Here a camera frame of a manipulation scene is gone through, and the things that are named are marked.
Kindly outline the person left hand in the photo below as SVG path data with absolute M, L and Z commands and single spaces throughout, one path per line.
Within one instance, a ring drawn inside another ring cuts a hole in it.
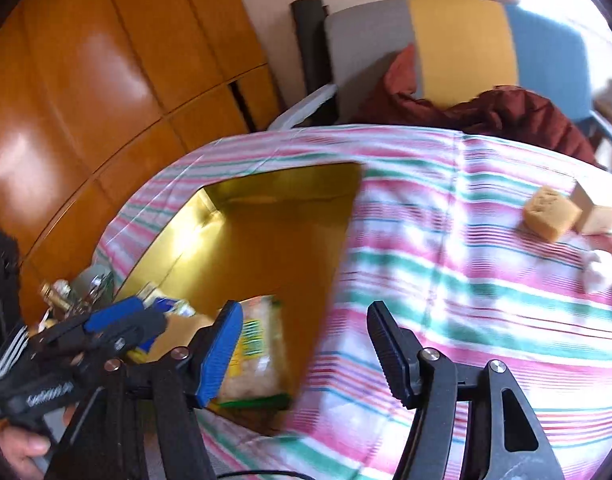
M 42 480 L 35 458 L 46 456 L 50 448 L 50 439 L 41 434 L 10 425 L 0 429 L 1 455 L 18 479 Z

